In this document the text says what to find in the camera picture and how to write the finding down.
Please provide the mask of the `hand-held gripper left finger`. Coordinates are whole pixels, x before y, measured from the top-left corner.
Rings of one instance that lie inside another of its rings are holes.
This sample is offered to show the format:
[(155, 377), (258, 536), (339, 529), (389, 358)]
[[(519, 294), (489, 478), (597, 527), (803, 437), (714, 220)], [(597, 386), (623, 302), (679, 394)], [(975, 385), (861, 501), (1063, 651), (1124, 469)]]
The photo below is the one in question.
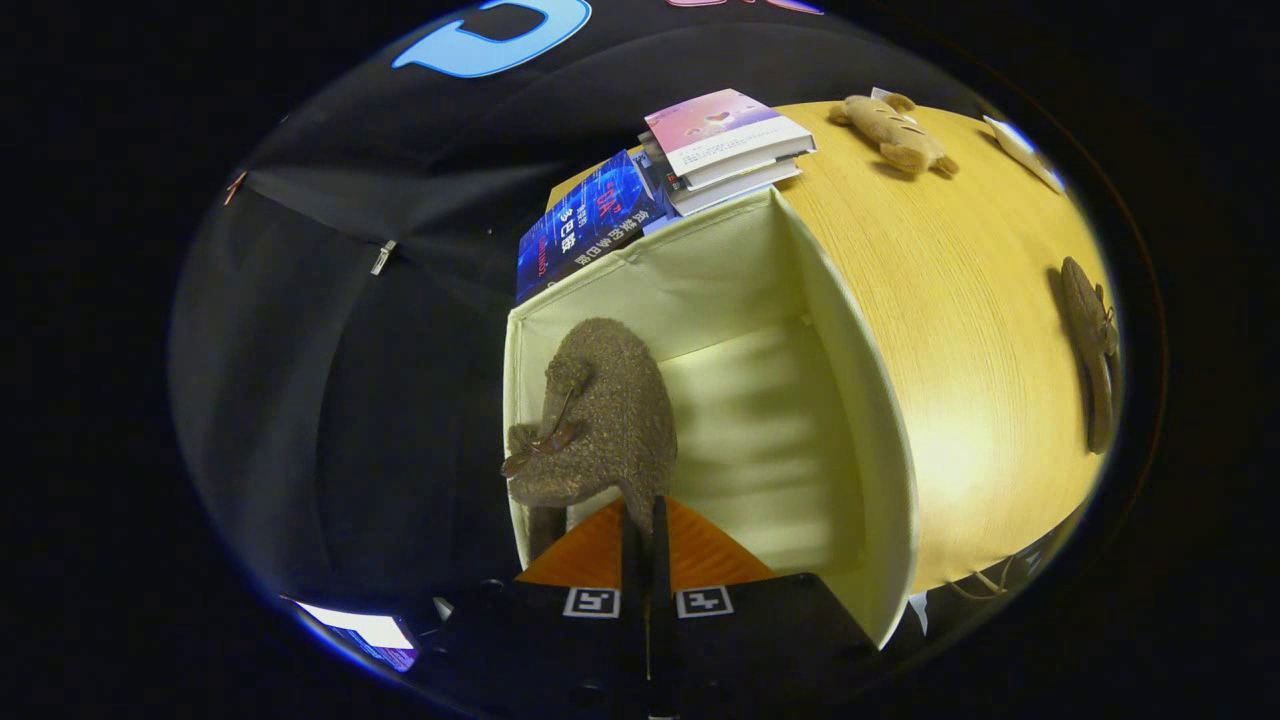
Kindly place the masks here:
[(620, 501), (521, 574), (462, 593), (425, 635), (416, 687), (452, 717), (640, 717), (641, 541)]

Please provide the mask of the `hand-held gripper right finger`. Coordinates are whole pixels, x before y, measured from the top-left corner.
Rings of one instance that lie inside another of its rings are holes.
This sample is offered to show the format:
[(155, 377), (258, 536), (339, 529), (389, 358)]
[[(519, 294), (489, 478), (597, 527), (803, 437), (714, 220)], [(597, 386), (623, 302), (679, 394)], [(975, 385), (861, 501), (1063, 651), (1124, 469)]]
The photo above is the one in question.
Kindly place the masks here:
[(672, 498), (650, 556), (654, 717), (824, 717), (879, 655), (817, 574), (772, 571)]

